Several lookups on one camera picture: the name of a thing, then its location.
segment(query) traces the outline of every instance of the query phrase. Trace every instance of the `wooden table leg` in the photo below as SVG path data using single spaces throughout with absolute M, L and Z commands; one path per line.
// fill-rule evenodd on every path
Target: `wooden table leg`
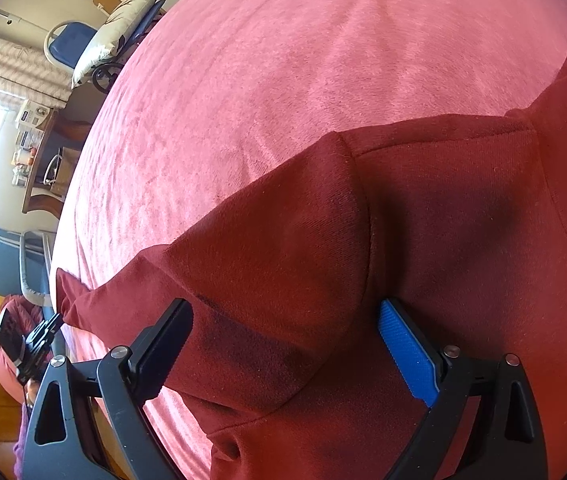
M 68 140 L 75 140 L 77 142 L 84 142 L 90 133 L 92 124 L 86 121 L 71 121 L 66 119 L 61 114 L 57 114 L 54 120 L 54 130 L 62 137 Z
M 64 208 L 64 202 L 54 196 L 44 194 L 31 196 L 28 203 L 28 212 L 46 211 L 55 215 L 57 220 L 62 216 L 62 208 Z

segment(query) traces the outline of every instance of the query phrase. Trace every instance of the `blue gripper pad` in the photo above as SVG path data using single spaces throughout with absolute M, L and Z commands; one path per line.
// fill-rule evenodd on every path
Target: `blue gripper pad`
M 388 300 L 381 304 L 379 333 L 412 396 L 430 408 L 439 394 L 435 364 Z

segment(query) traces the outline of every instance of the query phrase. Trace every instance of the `patterned curtain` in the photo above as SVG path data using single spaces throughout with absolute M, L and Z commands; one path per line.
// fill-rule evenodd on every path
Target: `patterned curtain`
M 24 99 L 64 108 L 71 75 L 53 66 L 43 51 L 0 39 L 0 105 L 19 110 Z

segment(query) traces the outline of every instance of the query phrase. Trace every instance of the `person's hand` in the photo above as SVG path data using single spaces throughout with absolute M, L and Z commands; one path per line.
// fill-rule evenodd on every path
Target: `person's hand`
M 35 405 L 35 399 L 37 398 L 37 394 L 39 393 L 40 386 L 41 383 L 39 381 L 35 381 L 34 379 L 30 379 L 26 383 L 26 404 L 29 408 L 32 408 Z

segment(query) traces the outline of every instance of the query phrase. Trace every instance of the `pink bedspread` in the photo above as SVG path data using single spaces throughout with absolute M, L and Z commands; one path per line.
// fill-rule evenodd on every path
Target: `pink bedspread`
M 100 285 L 326 132 L 524 107 L 566 53 L 567 0 L 181 0 L 88 137 L 54 266 Z M 106 352 L 66 335 L 81 359 Z M 164 389 L 147 412 L 185 475 L 207 479 L 210 444 L 180 397 Z

